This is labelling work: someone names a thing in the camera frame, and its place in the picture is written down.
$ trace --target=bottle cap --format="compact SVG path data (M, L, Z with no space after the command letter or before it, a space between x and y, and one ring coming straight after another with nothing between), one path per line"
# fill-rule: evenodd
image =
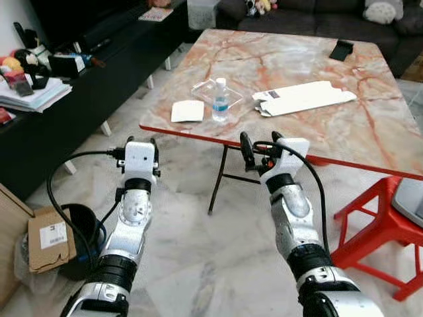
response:
M216 85L220 88L226 87L226 78L218 78L216 79Z

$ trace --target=silver robot arm segment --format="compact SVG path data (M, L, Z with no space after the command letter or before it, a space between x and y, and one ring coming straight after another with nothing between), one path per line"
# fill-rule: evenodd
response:
M272 133L272 138L274 144L293 149L303 157L307 154L309 142L306 139L283 138L277 132ZM313 206L301 185L293 181L303 162L277 146L268 148L257 143L253 145L245 132L241 134L241 151L246 171L257 171L260 183L270 192L276 248L297 281L303 315L382 317L379 307L361 293L340 268L334 266L330 255L323 248L313 224ZM266 156L261 165L255 165L255 153Z
M118 222L95 269L73 295L61 316L121 316L128 314L128 298L151 222L151 187L156 184L158 151L155 143L129 141L118 155L122 168L122 198Z

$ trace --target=metal table leg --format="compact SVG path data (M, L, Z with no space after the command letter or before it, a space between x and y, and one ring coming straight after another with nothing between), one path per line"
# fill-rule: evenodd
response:
M214 201L216 199L217 191L219 190L220 181L223 176L223 171L225 170L225 162L226 162L226 156L227 156L227 145L223 146L223 154L222 154L222 160L220 162L220 168L219 168L219 175L217 176L216 184L214 186L213 194L211 195L211 201L209 206L208 215L211 216L213 213L213 206Z

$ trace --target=dark gray sofa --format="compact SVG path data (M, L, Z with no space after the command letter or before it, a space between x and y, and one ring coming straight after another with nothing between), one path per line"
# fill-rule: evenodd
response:
M404 18L390 25L362 17L364 0L279 0L279 9L246 17L244 0L221 0L217 28L342 38L379 46L392 73L400 77L423 51L420 0L404 0Z

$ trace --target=stack of books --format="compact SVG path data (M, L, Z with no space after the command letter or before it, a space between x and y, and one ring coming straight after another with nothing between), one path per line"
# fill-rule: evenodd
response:
M72 91L72 86L64 84L59 78L49 78L46 88L34 90L34 94L21 97L10 89L6 81L0 82L0 107L20 111L40 112Z

